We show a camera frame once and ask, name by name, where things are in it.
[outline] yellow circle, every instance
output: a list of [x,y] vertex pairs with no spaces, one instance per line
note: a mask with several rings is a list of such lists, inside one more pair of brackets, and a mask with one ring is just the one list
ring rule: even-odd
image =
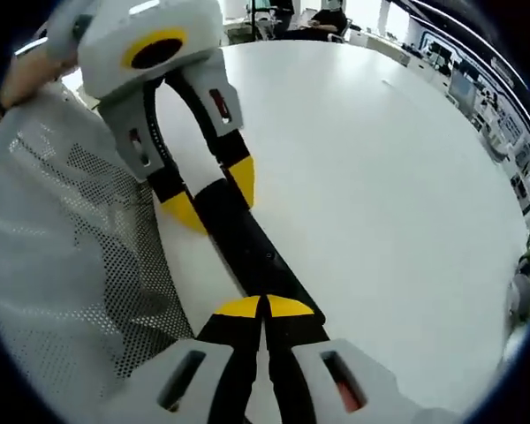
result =
[[180,40],[184,46],[186,44],[186,31],[182,28],[160,29],[140,38],[125,51],[122,57],[122,66],[125,68],[133,68],[133,59],[147,46],[155,42],[173,39]]

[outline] office desk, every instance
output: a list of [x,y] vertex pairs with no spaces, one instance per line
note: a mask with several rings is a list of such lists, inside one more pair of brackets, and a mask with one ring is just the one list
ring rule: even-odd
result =
[[[444,96],[375,51],[259,42],[223,52],[256,164],[254,216],[329,334],[394,372],[416,402],[464,411],[501,358],[506,291],[526,242],[502,168]],[[199,192],[220,176],[200,130],[170,89],[157,114]],[[240,294],[208,238],[158,219],[198,332]],[[268,381],[262,362],[254,424],[278,422]]]

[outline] white mesh fabric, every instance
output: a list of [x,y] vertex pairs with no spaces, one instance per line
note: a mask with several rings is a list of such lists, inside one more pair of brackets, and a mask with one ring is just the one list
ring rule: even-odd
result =
[[58,84],[0,124],[0,334],[71,422],[91,422],[135,367],[193,336],[150,188]]

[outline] office chair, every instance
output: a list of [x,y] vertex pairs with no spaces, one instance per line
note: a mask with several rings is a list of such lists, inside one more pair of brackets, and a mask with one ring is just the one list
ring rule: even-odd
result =
[[345,43],[345,34],[349,31],[350,27],[352,26],[353,21],[351,19],[347,19],[347,25],[342,30],[340,34],[328,34],[328,41],[329,42],[336,42],[338,44],[344,44]]

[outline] white table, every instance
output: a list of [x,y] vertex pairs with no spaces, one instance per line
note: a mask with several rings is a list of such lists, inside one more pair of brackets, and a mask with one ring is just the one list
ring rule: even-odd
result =
[[[256,161],[254,215],[328,317],[424,406],[463,412],[504,347],[526,226],[508,179],[430,85],[368,49],[261,42],[224,49]],[[163,137],[194,193],[219,176],[164,87]],[[159,214],[170,272],[199,331],[240,296],[209,239]],[[267,368],[248,417],[275,420]]]

